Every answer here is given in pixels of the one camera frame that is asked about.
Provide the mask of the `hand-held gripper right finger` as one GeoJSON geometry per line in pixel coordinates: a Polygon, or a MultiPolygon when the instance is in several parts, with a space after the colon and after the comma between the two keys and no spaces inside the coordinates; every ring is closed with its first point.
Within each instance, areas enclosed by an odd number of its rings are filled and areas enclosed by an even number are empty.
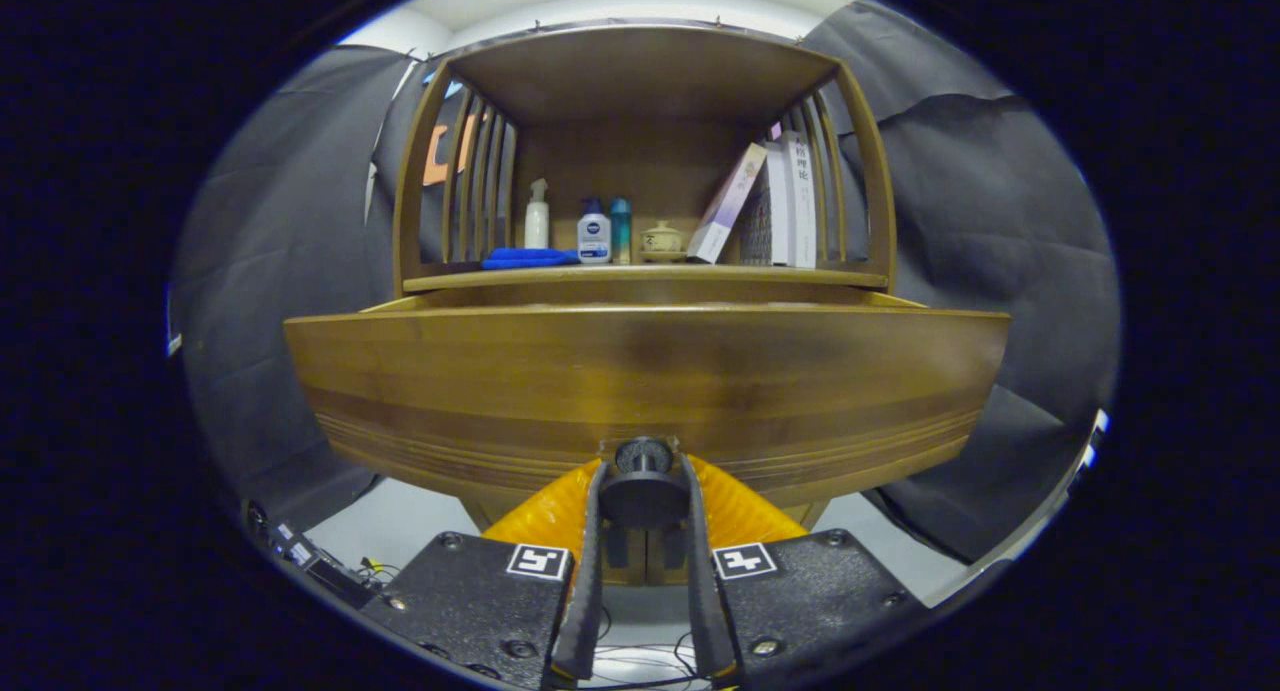
{"type": "Polygon", "coordinates": [[[925,626],[925,605],[849,531],[714,546],[691,457],[687,594],[698,674],[716,687],[832,687],[925,626]]]}

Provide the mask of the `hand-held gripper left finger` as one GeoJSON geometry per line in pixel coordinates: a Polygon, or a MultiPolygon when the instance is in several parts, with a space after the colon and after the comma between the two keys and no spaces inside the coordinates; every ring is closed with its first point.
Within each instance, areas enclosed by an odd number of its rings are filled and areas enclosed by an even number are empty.
{"type": "Polygon", "coordinates": [[[438,534],[361,616],[467,678],[573,688],[593,676],[604,616],[605,477],[591,459],[485,535],[438,534]]]}

